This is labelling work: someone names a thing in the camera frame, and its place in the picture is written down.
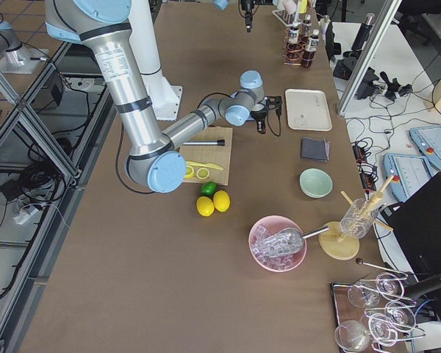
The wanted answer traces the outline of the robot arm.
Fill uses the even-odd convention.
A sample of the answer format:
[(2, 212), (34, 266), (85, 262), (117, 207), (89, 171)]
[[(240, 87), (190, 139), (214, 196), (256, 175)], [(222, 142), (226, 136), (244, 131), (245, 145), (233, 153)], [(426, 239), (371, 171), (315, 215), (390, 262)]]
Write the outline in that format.
[(243, 125), (264, 100), (262, 77), (246, 71), (240, 89), (224, 99), (208, 99), (198, 109), (161, 130), (148, 84), (139, 64), (157, 57), (157, 42), (147, 1), (46, 1), (46, 28), (58, 40), (93, 52), (113, 103), (132, 142), (128, 177), (157, 193), (177, 189), (186, 162), (177, 149), (219, 118)]
[[(229, 0), (214, 0), (213, 4), (219, 9), (219, 10), (225, 10), (227, 6), (229, 5)], [(245, 29), (247, 33), (250, 33), (253, 29), (253, 21), (254, 21), (254, 14), (258, 10), (258, 7), (260, 6), (261, 1), (255, 1), (255, 0), (240, 0), (237, 1), (237, 9), (239, 12), (240, 17), (244, 20)]]

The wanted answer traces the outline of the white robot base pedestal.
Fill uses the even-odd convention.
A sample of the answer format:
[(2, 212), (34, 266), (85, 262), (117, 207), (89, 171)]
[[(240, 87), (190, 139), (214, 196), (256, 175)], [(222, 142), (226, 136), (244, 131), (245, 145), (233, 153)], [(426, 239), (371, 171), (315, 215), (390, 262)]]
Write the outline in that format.
[(159, 121), (175, 121), (183, 87), (172, 85), (162, 72), (149, 1), (132, 1), (129, 22), (132, 27), (130, 45), (155, 116)]

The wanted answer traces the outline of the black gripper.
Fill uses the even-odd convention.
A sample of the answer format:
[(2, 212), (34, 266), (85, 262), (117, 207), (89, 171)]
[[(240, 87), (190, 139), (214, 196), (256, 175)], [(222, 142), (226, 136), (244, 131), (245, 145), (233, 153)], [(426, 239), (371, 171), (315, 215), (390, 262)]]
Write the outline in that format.
[(266, 118), (268, 117), (268, 109), (263, 104), (257, 104), (250, 112), (250, 117), (257, 123), (258, 133), (266, 133)]
[(245, 21), (245, 27), (247, 29), (247, 32), (251, 32), (251, 25), (249, 24), (249, 18), (252, 18), (254, 16), (255, 11), (257, 10), (258, 6), (261, 4), (261, 1), (258, 0), (239, 0), (239, 13), (242, 18), (244, 18)]

